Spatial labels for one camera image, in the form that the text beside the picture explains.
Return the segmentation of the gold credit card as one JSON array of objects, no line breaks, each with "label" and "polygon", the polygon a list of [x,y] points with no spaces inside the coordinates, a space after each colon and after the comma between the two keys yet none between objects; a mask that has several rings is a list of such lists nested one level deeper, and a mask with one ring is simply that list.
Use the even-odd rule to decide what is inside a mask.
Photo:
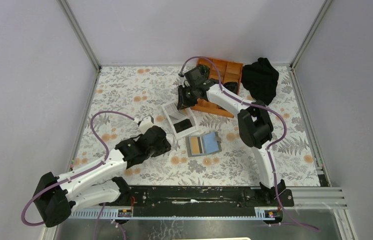
[{"label": "gold credit card", "polygon": [[191,136],[189,137],[189,146],[190,152],[192,155],[201,155],[203,154],[203,146],[201,137],[199,136]]}]

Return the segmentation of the grey leather card holder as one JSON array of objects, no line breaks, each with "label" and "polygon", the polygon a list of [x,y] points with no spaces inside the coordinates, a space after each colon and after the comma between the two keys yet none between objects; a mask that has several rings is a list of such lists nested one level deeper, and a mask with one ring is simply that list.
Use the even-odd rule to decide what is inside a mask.
[{"label": "grey leather card holder", "polygon": [[[189,137],[201,137],[201,143],[203,148],[203,154],[192,155],[190,150]],[[200,157],[216,154],[222,151],[221,146],[222,139],[219,137],[216,131],[212,131],[203,135],[191,135],[185,137],[186,151],[189,157]]]}]

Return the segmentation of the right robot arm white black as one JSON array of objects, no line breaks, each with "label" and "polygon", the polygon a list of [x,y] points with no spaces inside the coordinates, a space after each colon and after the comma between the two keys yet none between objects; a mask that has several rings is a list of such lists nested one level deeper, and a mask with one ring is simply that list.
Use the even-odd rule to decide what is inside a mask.
[{"label": "right robot arm white black", "polygon": [[196,87],[179,85],[177,93],[179,110],[192,107],[198,103],[198,99],[203,99],[222,107],[236,117],[240,139],[251,148],[259,170],[260,186],[264,188],[261,199],[268,206],[278,203],[286,185],[282,177],[277,176],[277,167],[271,150],[274,144],[274,127],[269,115],[271,110],[263,103],[239,97],[214,80],[206,80]]}]

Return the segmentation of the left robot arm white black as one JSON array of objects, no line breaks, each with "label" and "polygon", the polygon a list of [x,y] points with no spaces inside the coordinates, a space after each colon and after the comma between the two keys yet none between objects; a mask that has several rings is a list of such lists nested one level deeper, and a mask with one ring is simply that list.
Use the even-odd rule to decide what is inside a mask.
[{"label": "left robot arm white black", "polygon": [[58,176],[52,172],[44,174],[33,195],[42,224],[54,227],[64,222],[72,212],[101,203],[125,205],[130,198],[128,185],[122,177],[112,178],[170,149],[166,132],[154,125],[142,134],[119,142],[108,156],[89,165]]}]

